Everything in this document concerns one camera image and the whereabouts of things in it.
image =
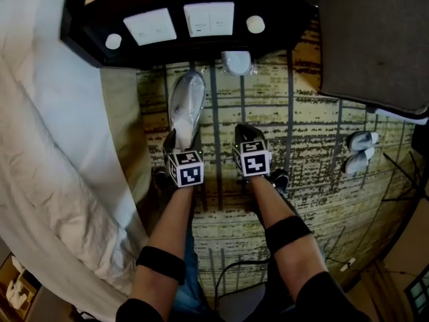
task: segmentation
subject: patterned rug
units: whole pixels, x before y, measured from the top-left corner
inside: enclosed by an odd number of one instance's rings
[[[255,65],[257,74],[231,76],[221,62],[178,63],[137,73],[137,91],[153,166],[163,165],[162,142],[168,130],[167,101],[175,80],[190,68],[202,72],[206,100],[200,120],[205,183],[197,192],[193,222],[200,282],[210,298],[223,268],[240,260],[268,257],[263,229],[246,210],[252,192],[241,182],[231,148],[237,123],[250,123],[265,134],[273,151],[271,169],[290,173],[288,198],[314,232],[340,283],[355,272],[339,272],[351,257],[365,266],[387,245],[407,202],[382,203],[409,188],[405,177],[382,156],[385,152],[412,172],[414,126],[369,114],[365,106],[318,95],[320,44],[317,21],[294,51]],[[341,172],[351,155],[346,137],[359,130],[377,131],[381,142],[369,167],[354,176]],[[421,168],[423,159],[414,154]],[[266,266],[240,266],[227,272],[220,293],[266,279]]]

